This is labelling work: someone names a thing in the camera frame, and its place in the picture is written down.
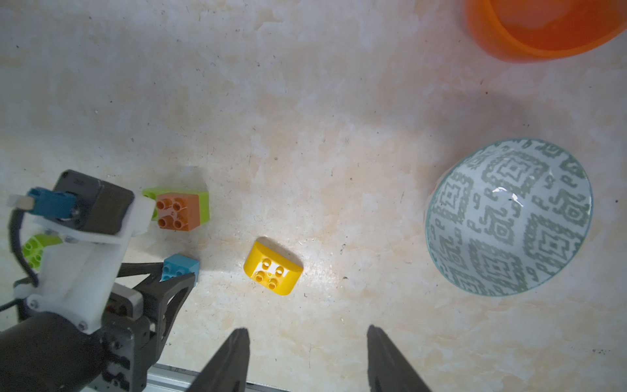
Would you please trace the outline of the orange plastic bowl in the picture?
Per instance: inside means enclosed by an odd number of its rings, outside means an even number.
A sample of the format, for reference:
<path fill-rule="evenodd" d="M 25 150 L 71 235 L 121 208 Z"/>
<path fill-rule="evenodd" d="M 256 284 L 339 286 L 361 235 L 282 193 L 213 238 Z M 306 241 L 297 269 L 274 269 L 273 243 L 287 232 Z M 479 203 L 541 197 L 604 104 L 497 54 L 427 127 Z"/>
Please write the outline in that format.
<path fill-rule="evenodd" d="M 499 60 L 530 63 L 574 57 L 626 31 L 625 1 L 465 2 L 481 49 Z"/>

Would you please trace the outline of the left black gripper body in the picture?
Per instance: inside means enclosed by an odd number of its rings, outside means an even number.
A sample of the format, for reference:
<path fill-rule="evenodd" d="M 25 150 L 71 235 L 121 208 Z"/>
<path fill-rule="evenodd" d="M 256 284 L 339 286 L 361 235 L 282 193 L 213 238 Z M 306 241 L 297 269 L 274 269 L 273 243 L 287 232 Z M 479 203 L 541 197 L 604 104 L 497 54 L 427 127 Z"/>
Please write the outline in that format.
<path fill-rule="evenodd" d="M 142 391 L 146 387 L 150 321 L 144 315 L 144 297 L 114 284 L 102 319 L 104 369 L 89 388 L 94 391 Z"/>

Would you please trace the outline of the small green lego brick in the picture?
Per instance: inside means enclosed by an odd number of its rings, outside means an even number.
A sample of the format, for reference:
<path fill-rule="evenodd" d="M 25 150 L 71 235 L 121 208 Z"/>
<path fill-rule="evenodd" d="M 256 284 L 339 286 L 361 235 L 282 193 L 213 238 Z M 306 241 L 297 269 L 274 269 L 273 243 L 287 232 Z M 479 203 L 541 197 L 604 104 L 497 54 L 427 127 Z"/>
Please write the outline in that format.
<path fill-rule="evenodd" d="M 34 235 L 22 245 L 23 257 L 30 268 L 39 271 L 42 263 L 43 250 L 62 243 L 57 235 Z"/>

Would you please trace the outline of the yellow lego brick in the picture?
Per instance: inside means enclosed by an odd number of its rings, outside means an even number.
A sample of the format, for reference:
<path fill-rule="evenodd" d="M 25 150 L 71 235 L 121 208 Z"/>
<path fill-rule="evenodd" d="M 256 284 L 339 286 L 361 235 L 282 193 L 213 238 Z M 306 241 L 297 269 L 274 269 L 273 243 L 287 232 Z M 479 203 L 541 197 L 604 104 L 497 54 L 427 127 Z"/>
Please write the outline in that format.
<path fill-rule="evenodd" d="M 304 268 L 300 262 L 290 260 L 257 240 L 243 264 L 243 271 L 252 281 L 280 296 L 287 296 L 297 285 Z"/>

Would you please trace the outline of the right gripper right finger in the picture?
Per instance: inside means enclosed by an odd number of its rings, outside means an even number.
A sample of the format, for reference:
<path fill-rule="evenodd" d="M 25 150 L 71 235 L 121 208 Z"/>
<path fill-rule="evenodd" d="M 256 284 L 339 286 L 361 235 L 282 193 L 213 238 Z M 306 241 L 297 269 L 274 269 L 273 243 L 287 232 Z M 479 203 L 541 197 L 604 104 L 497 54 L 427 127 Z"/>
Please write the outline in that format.
<path fill-rule="evenodd" d="M 385 331 L 375 325 L 367 330 L 367 354 L 370 391 L 431 392 Z"/>

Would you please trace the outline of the green patterned ceramic bowl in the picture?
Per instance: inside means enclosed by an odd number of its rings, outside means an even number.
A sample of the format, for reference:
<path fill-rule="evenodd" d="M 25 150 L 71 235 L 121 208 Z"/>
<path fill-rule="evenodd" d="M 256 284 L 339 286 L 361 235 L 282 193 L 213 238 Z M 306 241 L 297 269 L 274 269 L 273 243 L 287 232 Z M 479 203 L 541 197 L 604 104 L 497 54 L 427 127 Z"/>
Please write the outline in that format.
<path fill-rule="evenodd" d="M 426 244 L 439 272 L 458 288 L 511 296 L 568 265 L 592 214 L 592 187 L 572 154 L 545 140 L 503 140 L 439 178 L 427 202 Z"/>

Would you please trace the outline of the blue lego brick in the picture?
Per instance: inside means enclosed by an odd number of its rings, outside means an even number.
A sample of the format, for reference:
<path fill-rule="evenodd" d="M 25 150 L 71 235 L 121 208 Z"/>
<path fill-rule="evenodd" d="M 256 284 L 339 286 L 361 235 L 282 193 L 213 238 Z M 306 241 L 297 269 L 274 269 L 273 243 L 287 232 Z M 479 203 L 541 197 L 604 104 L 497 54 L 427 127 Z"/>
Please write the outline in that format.
<path fill-rule="evenodd" d="M 197 284 L 199 279 L 199 270 L 200 263 L 198 261 L 181 254 L 176 254 L 163 261 L 161 281 L 167 281 L 185 274 L 193 274 L 194 284 Z"/>

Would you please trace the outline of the long green lego brick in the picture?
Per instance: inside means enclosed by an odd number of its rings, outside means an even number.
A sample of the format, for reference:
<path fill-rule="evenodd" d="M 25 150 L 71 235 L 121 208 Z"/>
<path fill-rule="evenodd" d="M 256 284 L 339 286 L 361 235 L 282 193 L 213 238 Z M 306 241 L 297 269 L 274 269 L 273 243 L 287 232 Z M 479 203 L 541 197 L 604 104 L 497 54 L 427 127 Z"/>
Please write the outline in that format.
<path fill-rule="evenodd" d="M 210 204 L 209 204 L 209 194 L 207 191 L 198 191 L 191 189 L 170 189 L 170 188 L 148 188 L 143 189 L 141 191 L 142 195 L 153 199 L 155 201 L 155 209 L 153 211 L 153 221 L 158 222 L 158 212 L 156 209 L 156 198 L 161 194 L 166 193 L 181 193 L 181 194 L 196 194 L 199 196 L 199 205 L 200 205 L 200 214 L 201 214 L 201 225 L 206 224 L 210 220 Z"/>

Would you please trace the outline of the brown lego brick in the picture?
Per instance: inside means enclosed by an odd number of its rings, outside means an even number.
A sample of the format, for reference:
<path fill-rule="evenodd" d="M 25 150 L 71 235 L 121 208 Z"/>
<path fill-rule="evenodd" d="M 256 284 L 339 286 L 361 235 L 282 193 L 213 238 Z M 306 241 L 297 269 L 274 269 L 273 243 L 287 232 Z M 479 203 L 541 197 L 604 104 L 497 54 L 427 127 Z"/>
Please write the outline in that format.
<path fill-rule="evenodd" d="M 191 231 L 201 224 L 199 196 L 166 193 L 156 198 L 158 226 L 164 230 Z"/>

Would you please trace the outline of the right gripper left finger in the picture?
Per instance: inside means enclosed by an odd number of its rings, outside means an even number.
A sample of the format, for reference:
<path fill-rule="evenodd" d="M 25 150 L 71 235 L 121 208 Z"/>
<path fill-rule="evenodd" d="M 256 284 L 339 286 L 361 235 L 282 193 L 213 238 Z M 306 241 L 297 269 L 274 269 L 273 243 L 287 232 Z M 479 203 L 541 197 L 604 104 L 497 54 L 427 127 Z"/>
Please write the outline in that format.
<path fill-rule="evenodd" d="M 187 392 L 244 392 L 250 359 L 250 337 L 246 328 L 236 328 L 197 375 Z"/>

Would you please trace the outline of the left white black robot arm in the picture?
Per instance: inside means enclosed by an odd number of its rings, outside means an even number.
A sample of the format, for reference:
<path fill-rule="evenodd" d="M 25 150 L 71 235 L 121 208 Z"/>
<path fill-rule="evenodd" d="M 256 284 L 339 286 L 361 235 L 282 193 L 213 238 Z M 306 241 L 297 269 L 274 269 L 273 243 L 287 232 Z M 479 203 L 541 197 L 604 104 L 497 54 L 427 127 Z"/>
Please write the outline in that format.
<path fill-rule="evenodd" d="M 196 276 L 164 280 L 160 263 L 122 264 L 119 276 L 143 274 L 133 288 L 114 284 L 101 327 L 83 325 L 16 301 L 18 325 L 1 334 L 3 391 L 142 391 Z"/>

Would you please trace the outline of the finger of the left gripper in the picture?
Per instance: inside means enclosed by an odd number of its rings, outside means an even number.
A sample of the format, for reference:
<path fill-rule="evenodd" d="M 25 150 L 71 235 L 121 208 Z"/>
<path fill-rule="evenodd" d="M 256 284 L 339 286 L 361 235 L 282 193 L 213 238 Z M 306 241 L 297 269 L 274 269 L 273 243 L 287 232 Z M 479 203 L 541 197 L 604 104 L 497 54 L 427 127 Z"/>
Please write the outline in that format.
<path fill-rule="evenodd" d="M 148 274 L 151 277 L 160 279 L 163 273 L 163 263 L 122 263 L 117 277 L 124 278 L 130 276 Z"/>
<path fill-rule="evenodd" d="M 161 282 L 150 275 L 141 282 L 144 315 L 154 324 L 154 331 L 150 334 L 152 363 L 161 357 L 176 316 L 194 288 L 195 279 L 196 276 L 189 273 Z"/>

